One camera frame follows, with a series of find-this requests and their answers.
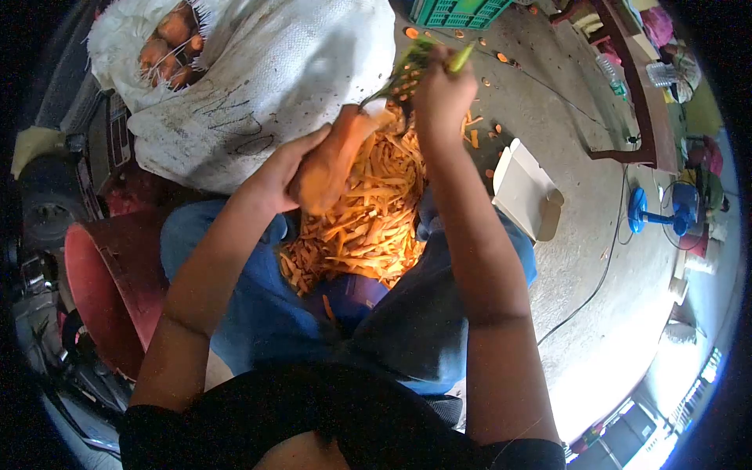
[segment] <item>plastic bag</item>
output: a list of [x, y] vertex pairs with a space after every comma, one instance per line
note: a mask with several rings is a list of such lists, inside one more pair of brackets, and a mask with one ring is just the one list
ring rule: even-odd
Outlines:
[[[92, 49], [92, 28], [89, 54], [107, 51], [92, 55], [92, 72], [131, 109], [139, 165], [184, 186], [232, 193], [279, 144], [333, 121], [391, 72], [395, 18], [387, 0], [211, 0], [211, 7], [201, 0], [191, 4], [207, 32], [199, 57], [207, 74], [178, 92], [151, 89], [138, 75], [138, 53], [175, 4], [119, 0], [102, 16], [116, 8], [112, 42], [120, 44]], [[138, 8], [140, 16], [122, 18]]]

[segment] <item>lap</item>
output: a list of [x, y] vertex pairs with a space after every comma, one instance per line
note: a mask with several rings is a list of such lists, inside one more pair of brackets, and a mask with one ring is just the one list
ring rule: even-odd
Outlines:
[[[223, 200], [183, 206], [165, 221], [162, 267], [169, 280], [203, 238], [224, 207]], [[274, 245], [287, 225], [276, 216], [250, 255], [232, 293], [227, 312], [211, 338], [211, 349], [237, 375], [257, 360], [326, 359], [334, 332], [303, 308], [279, 271]]]
[[[162, 229], [162, 265], [171, 280], [203, 238], [224, 201], [199, 202], [177, 209]], [[499, 218], [514, 245], [530, 284], [537, 275], [530, 240], [506, 217]], [[211, 339], [212, 350], [233, 374], [261, 359], [343, 360], [386, 371], [413, 391], [441, 394], [465, 377], [467, 320], [451, 271], [441, 224], [428, 230], [426, 249], [332, 355], [338, 335], [314, 318], [279, 271], [274, 246], [287, 225], [277, 216], [251, 253]]]

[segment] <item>red bucket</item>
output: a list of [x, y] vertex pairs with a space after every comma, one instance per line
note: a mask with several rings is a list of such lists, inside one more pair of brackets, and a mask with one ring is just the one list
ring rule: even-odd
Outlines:
[[99, 356], [136, 379], [169, 286], [159, 259], [167, 211], [75, 223], [65, 235], [65, 270], [76, 309]]

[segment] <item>plastic bottle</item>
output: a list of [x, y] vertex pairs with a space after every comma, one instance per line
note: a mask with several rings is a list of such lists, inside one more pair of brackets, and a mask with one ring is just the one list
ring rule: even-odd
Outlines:
[[656, 88], [671, 86], [672, 83], [678, 81], [676, 68], [672, 64], [664, 64], [662, 62], [647, 64], [645, 71], [647, 72], [647, 77], [650, 78], [650, 82]]
[[624, 101], [626, 101], [626, 86], [624, 86], [624, 82], [619, 79], [619, 76], [616, 74], [616, 69], [614, 68], [614, 65], [611, 64], [611, 61], [608, 60], [605, 55], [599, 54], [596, 57], [596, 63], [608, 79], [608, 85], [611, 87], [611, 91], [613, 91], [616, 96], [622, 96]]

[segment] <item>left hand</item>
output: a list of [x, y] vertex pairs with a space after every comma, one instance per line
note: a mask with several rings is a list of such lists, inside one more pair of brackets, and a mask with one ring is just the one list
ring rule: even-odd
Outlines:
[[265, 208], [275, 214], [296, 209], [298, 204], [287, 194], [287, 186], [295, 176], [303, 156], [316, 148], [329, 135], [331, 124], [324, 124], [317, 131], [287, 142], [276, 151], [238, 188], [237, 193], [257, 194]]

